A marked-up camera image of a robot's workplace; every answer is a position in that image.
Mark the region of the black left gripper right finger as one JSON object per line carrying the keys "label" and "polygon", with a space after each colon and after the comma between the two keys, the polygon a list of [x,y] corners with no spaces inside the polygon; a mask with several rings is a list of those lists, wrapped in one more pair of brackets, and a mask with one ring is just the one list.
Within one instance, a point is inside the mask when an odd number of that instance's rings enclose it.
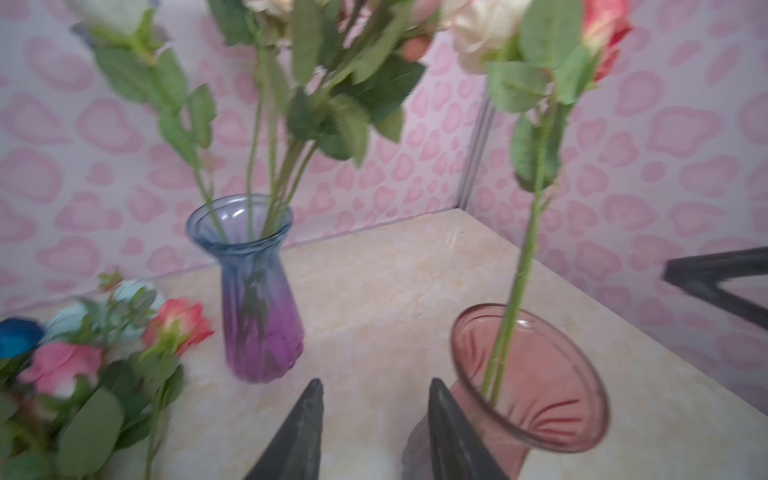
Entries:
{"label": "black left gripper right finger", "polygon": [[434,479],[508,480],[439,378],[430,383],[427,419]]}

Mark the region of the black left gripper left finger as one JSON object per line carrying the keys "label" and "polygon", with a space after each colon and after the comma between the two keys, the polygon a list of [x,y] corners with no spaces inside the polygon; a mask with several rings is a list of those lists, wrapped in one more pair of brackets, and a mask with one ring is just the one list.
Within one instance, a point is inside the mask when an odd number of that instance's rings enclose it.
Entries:
{"label": "black left gripper left finger", "polygon": [[324,388],[312,379],[266,447],[245,476],[246,480],[317,480],[321,464]]}

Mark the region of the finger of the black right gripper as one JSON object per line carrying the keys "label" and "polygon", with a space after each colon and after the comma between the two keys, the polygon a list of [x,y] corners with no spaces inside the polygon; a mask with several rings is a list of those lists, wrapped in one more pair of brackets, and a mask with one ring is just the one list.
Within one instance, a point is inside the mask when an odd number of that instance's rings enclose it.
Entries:
{"label": "finger of the black right gripper", "polygon": [[767,329],[767,308],[724,290],[727,280],[765,276],[767,248],[758,247],[668,260],[662,280],[762,330]]}

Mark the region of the red grey glass vase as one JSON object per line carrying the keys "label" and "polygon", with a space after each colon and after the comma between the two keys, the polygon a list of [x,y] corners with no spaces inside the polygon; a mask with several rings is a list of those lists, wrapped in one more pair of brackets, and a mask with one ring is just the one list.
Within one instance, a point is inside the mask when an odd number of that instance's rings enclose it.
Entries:
{"label": "red grey glass vase", "polygon": [[[585,354],[547,321],[522,311],[516,322],[496,405],[481,387],[504,316],[485,303],[464,310],[451,330],[456,382],[448,387],[508,479],[519,476],[532,450],[583,453],[604,439],[610,406],[604,384]],[[434,479],[427,415],[402,455],[405,479]]]}

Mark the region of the purple blue glass vase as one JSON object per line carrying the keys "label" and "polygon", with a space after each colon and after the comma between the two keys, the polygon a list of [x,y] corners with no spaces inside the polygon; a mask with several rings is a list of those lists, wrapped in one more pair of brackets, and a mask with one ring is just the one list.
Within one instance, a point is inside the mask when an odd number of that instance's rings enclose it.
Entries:
{"label": "purple blue glass vase", "polygon": [[186,221],[189,239],[219,265],[226,361],[248,383],[284,376],[303,352],[303,324],[280,260],[293,212],[279,214],[265,236],[268,210],[266,195],[232,195]]}

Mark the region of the green leafy flower stem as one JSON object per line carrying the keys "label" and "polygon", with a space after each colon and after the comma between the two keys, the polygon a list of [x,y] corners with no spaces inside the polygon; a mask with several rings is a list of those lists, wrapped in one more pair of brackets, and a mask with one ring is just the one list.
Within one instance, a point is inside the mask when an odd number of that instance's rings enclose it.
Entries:
{"label": "green leafy flower stem", "polygon": [[516,116],[509,159],[532,194],[525,238],[481,387],[496,405],[515,324],[538,247],[544,195],[559,177],[569,118],[582,95],[611,71],[632,31],[627,1],[459,1],[446,25],[462,68],[483,74],[490,103]]}

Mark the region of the blue flower stem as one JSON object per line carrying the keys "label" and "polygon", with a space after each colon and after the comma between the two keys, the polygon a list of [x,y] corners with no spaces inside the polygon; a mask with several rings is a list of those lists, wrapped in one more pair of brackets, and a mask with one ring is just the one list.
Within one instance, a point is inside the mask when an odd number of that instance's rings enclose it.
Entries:
{"label": "blue flower stem", "polygon": [[44,328],[34,320],[3,320],[0,323],[0,358],[6,360],[23,355],[35,349],[44,336]]}

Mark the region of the pink double rose stem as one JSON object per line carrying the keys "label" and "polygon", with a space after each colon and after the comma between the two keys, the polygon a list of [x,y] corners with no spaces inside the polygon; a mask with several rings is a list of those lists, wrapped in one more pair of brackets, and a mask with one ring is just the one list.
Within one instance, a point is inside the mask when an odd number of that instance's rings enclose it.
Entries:
{"label": "pink double rose stem", "polygon": [[441,1],[211,1],[229,46],[256,54],[255,138],[268,142],[269,194],[261,222],[246,203],[249,240],[281,227],[316,153],[364,163],[369,131],[393,143],[403,104],[426,71]]}

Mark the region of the pale blue white rose stem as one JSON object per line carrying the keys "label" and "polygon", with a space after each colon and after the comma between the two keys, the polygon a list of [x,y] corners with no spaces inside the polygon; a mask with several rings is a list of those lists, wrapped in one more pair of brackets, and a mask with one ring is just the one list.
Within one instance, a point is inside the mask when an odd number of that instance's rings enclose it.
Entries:
{"label": "pale blue white rose stem", "polygon": [[149,107],[162,139],[191,169],[219,238],[228,239],[214,209],[215,160],[210,153],[214,95],[206,84],[189,85],[169,37],[155,16],[158,1],[67,1],[75,16],[71,32],[92,52],[113,92]]}

